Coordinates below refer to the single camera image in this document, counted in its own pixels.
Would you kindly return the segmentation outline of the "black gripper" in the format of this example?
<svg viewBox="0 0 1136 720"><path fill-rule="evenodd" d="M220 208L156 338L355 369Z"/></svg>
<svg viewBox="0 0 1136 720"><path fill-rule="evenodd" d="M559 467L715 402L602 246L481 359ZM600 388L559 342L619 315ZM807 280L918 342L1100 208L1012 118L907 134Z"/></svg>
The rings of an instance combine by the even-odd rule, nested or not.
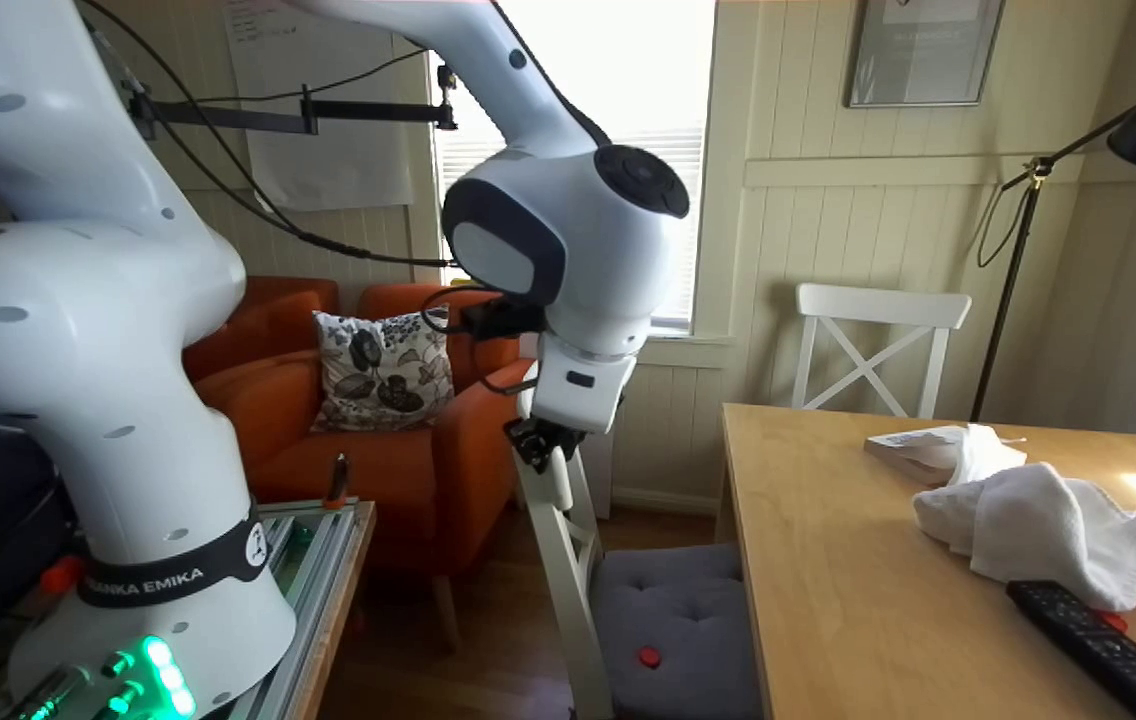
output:
<svg viewBox="0 0 1136 720"><path fill-rule="evenodd" d="M502 426L502 438L514 453L518 466L543 474L553 453L572 456L582 438L577 428L553 426L553 419L537 419L537 418L518 418Z"/></svg>

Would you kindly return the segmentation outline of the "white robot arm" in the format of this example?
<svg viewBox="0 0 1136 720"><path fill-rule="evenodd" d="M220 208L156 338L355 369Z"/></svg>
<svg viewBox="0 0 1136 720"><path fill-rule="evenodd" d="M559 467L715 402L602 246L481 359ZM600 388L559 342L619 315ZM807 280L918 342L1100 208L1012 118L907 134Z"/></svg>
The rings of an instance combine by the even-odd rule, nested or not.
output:
<svg viewBox="0 0 1136 720"><path fill-rule="evenodd" d="M444 238L472 280L543 308L530 411L602 431L687 216L678 178L572 109L495 0L297 4L433 48L493 118L502 150L449 188ZM141 139L76 0L0 0L0 199L0 411L88 537L85 583L14 642L3 688L156 638L186 704L220 707L297 638L231 426L183 371L242 263Z"/></svg>

